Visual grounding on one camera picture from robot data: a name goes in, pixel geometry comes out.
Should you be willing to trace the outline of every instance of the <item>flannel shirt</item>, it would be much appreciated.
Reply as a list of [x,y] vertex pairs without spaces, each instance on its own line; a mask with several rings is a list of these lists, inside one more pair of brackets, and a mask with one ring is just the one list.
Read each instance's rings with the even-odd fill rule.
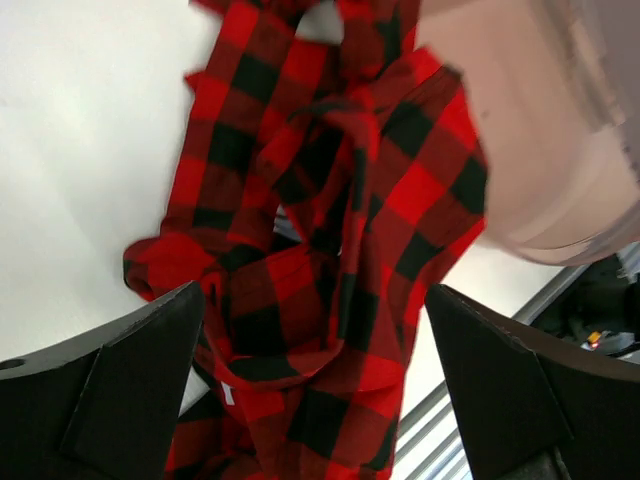
[[[224,21],[187,77],[167,214],[124,256],[145,299],[208,296],[211,390],[165,478],[389,478],[425,294],[484,227],[460,75],[414,51],[419,0],[335,0],[340,46],[295,37],[312,1],[199,3]],[[279,206],[301,243],[274,234]]]

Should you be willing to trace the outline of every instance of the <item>clothing tag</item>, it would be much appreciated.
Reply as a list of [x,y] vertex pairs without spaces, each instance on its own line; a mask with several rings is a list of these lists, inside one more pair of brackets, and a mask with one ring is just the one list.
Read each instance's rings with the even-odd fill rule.
[[224,401],[227,402],[227,405],[235,405],[236,402],[231,394],[231,387],[224,382],[220,383],[222,385],[222,391],[224,392]]

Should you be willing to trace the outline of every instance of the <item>white table surface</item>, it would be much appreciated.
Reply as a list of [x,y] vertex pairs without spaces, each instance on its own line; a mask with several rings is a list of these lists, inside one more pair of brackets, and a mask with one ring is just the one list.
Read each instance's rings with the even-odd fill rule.
[[[307,36],[339,39],[331,15]],[[0,360],[142,304],[122,251],[158,228],[192,100],[182,76],[219,25],[186,0],[0,2]],[[510,315],[557,272],[478,244],[446,283]],[[443,379],[423,320],[405,412]]]

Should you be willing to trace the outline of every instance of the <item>fabric fold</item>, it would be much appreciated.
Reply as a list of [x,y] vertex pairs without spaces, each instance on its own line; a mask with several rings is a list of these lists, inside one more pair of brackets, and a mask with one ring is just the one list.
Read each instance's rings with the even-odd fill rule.
[[424,296],[484,227],[460,75],[413,51],[416,0],[337,1],[339,47],[295,37],[308,2],[198,3],[220,35],[160,234],[124,256],[145,299],[208,296],[210,413],[180,421],[166,479],[389,478]]

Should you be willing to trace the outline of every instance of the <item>red and black plaid shirt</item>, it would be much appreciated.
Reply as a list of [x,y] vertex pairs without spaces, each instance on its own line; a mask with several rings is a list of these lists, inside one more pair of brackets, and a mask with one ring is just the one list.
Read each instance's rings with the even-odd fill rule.
[[[295,37],[313,1],[200,3],[224,22],[187,78],[167,215],[125,253],[144,298],[209,298],[211,392],[166,479],[388,478],[425,293],[484,225],[460,76],[414,51],[419,0],[336,0],[336,47]],[[279,205],[301,244],[274,234]]]

